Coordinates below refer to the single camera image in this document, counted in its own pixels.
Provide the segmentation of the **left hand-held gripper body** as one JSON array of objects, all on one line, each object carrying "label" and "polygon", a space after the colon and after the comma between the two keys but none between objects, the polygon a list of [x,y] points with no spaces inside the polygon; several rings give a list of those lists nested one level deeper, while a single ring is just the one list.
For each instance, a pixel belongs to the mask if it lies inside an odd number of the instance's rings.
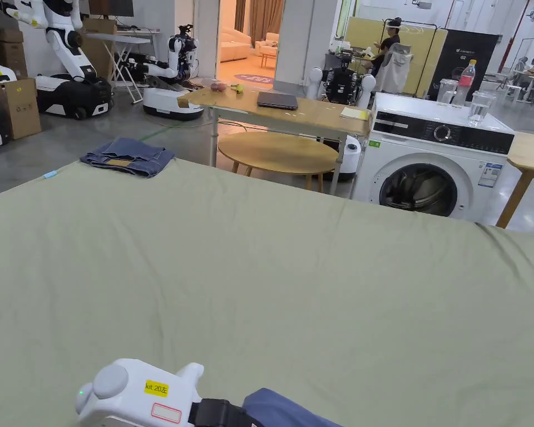
[{"label": "left hand-held gripper body", "polygon": [[204,367],[172,374],[139,359],[104,366],[76,398],[78,426],[250,426],[250,416],[224,399],[203,399]]}]

